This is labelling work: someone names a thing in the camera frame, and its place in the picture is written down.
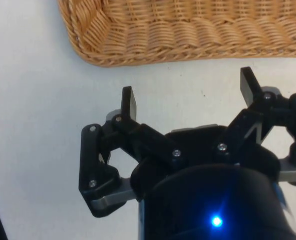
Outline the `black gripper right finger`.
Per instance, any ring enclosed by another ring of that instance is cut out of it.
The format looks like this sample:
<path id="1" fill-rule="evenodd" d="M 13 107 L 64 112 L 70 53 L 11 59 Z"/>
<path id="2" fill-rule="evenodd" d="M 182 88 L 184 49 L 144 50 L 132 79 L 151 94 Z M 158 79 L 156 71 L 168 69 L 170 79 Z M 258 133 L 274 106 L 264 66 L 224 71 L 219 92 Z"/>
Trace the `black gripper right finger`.
<path id="1" fill-rule="evenodd" d="M 214 158 L 219 163 L 256 164 L 255 157 L 246 156 L 261 146 L 273 127 L 286 128 L 294 142 L 289 148 L 284 172 L 296 171 L 296 93 L 289 98 L 263 90 L 252 69 L 240 70 L 240 91 L 247 105 L 225 129 L 217 141 Z"/>

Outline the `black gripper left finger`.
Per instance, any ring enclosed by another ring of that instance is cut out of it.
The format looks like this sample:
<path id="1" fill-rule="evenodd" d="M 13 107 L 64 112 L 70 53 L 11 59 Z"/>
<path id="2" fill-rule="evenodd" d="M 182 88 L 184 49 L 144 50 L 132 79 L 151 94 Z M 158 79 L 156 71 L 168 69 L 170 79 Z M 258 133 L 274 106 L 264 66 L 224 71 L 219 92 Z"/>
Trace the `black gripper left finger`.
<path id="1" fill-rule="evenodd" d="M 128 178 L 109 165 L 116 149 L 138 163 Z M 82 129 L 79 191 L 92 215 L 102 218 L 129 200 L 143 200 L 160 181 L 186 165 L 184 150 L 175 141 L 136 121 L 133 90 L 126 86 L 120 109 L 109 113 L 104 125 Z"/>

